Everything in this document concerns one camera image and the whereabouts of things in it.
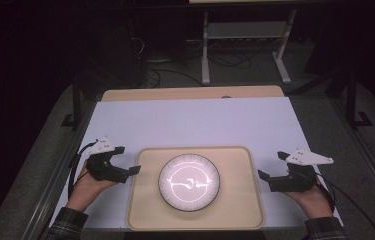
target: cable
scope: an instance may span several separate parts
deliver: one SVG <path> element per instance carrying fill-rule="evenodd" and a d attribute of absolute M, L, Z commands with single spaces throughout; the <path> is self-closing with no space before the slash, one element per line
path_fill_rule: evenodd
<path fill-rule="evenodd" d="M 343 194 L 368 220 L 368 222 L 372 225 L 372 227 L 375 230 L 375 223 L 371 220 L 371 218 L 368 216 L 367 213 L 343 190 L 341 190 L 339 187 L 337 187 L 335 184 L 333 184 L 331 181 L 327 180 L 327 178 L 323 177 L 321 174 L 317 173 L 318 176 L 320 176 L 322 179 L 324 179 L 325 182 L 328 182 L 334 189 L 339 191 L 341 194 Z"/>
<path fill-rule="evenodd" d="M 87 171 L 87 172 L 85 172 L 82 176 L 80 176 L 80 177 L 77 179 L 77 181 L 74 183 L 74 186 L 77 184 L 77 182 L 78 182 L 81 178 L 83 178 L 85 175 L 87 175 L 87 173 L 90 173 L 90 172 Z"/>
<path fill-rule="evenodd" d="M 196 40 L 186 40 L 187 46 L 186 46 L 186 51 L 187 51 L 187 59 L 193 59 L 195 57 L 200 57 L 202 56 L 202 47 L 203 47 L 203 41 L 200 39 Z M 153 65 L 162 65 L 166 63 L 174 63 L 176 60 L 173 58 L 160 58 L 160 59 L 153 59 L 153 52 L 152 52 L 152 57 L 149 57 L 147 60 L 148 63 L 153 64 Z"/>
<path fill-rule="evenodd" d="M 180 75 L 183 75 L 183 76 L 185 76 L 185 77 L 187 77 L 187 78 L 195 81 L 196 83 L 198 83 L 198 84 L 200 84 L 202 86 L 202 83 L 199 80 L 197 80 L 196 78 L 194 78 L 192 76 L 189 76 L 189 75 L 187 75 L 185 73 L 182 73 L 182 72 L 173 71 L 173 70 L 166 70 L 166 69 L 149 69 L 149 70 L 156 71 L 156 72 L 170 72 L 170 73 L 180 74 Z"/>
<path fill-rule="evenodd" d="M 220 65 L 220 66 L 223 66 L 223 67 L 232 67 L 232 68 L 236 68 L 236 69 L 248 69 L 248 68 L 250 68 L 252 66 L 252 59 L 253 59 L 253 57 L 255 57 L 258 52 L 262 51 L 263 48 L 266 47 L 266 46 L 268 46 L 271 42 L 272 41 L 268 41 L 268 42 L 266 42 L 264 44 L 260 44 L 260 46 L 258 47 L 258 49 L 256 50 L 256 52 L 252 53 L 251 56 L 247 56 L 246 54 L 244 54 L 245 57 L 242 57 L 239 54 L 240 50 L 238 49 L 238 47 L 234 43 L 231 43 L 231 47 L 235 51 L 235 53 L 232 54 L 232 55 L 239 58 L 238 62 L 230 62 L 230 61 L 224 59 L 223 57 L 218 57 L 215 54 L 209 55 L 208 58 L 213 63 L 215 63 L 217 65 Z M 241 64 L 243 64 L 245 62 L 247 62 L 246 66 L 240 66 Z"/>
<path fill-rule="evenodd" d="M 138 42 L 141 43 L 141 48 L 140 48 L 140 50 L 138 51 L 138 53 L 135 54 L 135 56 L 136 56 L 137 58 L 140 58 L 140 57 L 141 57 L 141 54 L 143 53 L 144 47 L 145 47 L 144 41 L 141 40 L 141 38 L 135 38 L 135 37 L 131 38 L 131 40 L 136 40 L 136 41 L 138 41 Z"/>
<path fill-rule="evenodd" d="M 77 171 L 77 168 L 78 168 L 78 163 L 81 159 L 81 156 L 82 156 L 82 153 L 89 147 L 92 147 L 94 144 L 96 144 L 96 142 L 92 142 L 92 143 L 89 143 L 87 145 L 85 145 L 81 151 L 75 156 L 75 158 L 72 160 L 72 166 L 71 166 L 71 173 L 69 175 L 69 182 L 68 182 L 68 199 L 69 197 L 71 196 L 72 194 L 72 191 L 74 190 L 74 178 L 75 178 L 75 173 Z"/>
<path fill-rule="evenodd" d="M 149 79 L 155 81 L 155 82 L 150 82 L 151 88 L 158 88 L 158 87 L 160 87 L 160 81 L 161 81 L 160 74 L 157 71 L 154 71 L 154 70 L 149 70 L 149 71 L 151 71 L 154 74 L 156 74 L 157 78 L 151 77 L 149 74 L 146 73 L 146 86 L 145 86 L 145 88 L 147 88 L 147 83 L 150 82 Z"/>
<path fill-rule="evenodd" d="M 330 208 L 331 208 L 331 212 L 334 213 L 334 209 L 336 207 L 336 202 L 334 201 L 333 197 L 330 195 L 330 193 L 328 192 L 328 190 L 322 184 L 318 184 L 314 180 L 310 179 L 308 176 L 306 176 L 306 175 L 304 175 L 304 174 L 302 174 L 302 173 L 300 173 L 298 171 L 294 171 L 294 170 L 290 169 L 290 172 L 294 172 L 296 175 L 299 175 L 302 178 L 304 178 L 305 180 L 307 180 L 307 181 L 311 182 L 312 184 L 314 184 L 322 192 L 322 194 L 324 195 L 325 199 L 327 199 L 328 204 L 330 205 Z"/>
<path fill-rule="evenodd" d="M 333 198 L 333 201 L 336 202 L 336 192 L 334 191 L 334 188 L 331 186 L 331 184 L 329 182 L 326 182 L 325 185 L 327 185 L 328 187 L 330 187 L 330 189 L 331 189 L 331 197 Z"/>

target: dark background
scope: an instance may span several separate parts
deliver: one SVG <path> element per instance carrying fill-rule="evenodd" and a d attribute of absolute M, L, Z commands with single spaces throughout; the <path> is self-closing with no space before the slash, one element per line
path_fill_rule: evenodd
<path fill-rule="evenodd" d="M 56 2 L 0 1 L 0 205 L 53 105 L 76 76 L 91 99 L 109 88 L 142 83 L 143 66 L 133 56 L 126 24 L 132 15 L 75 14 L 59 11 Z M 324 74 L 348 64 L 375 95 L 375 5 L 312 8 L 298 12 L 290 38 L 316 42 L 307 70 Z M 201 23 L 201 14 L 168 12 L 143 13 L 130 24 L 150 46 L 182 59 L 183 40 L 200 38 Z"/>

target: plaid sleeve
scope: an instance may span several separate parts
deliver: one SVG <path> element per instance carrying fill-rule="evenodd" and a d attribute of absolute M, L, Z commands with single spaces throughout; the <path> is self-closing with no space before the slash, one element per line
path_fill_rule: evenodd
<path fill-rule="evenodd" d="M 340 225 L 339 219 L 335 217 L 310 219 L 305 222 L 305 225 L 311 240 L 349 239 Z"/>
<path fill-rule="evenodd" d="M 79 239 L 87 218 L 88 215 L 83 212 L 63 207 L 50 227 L 47 239 Z"/>

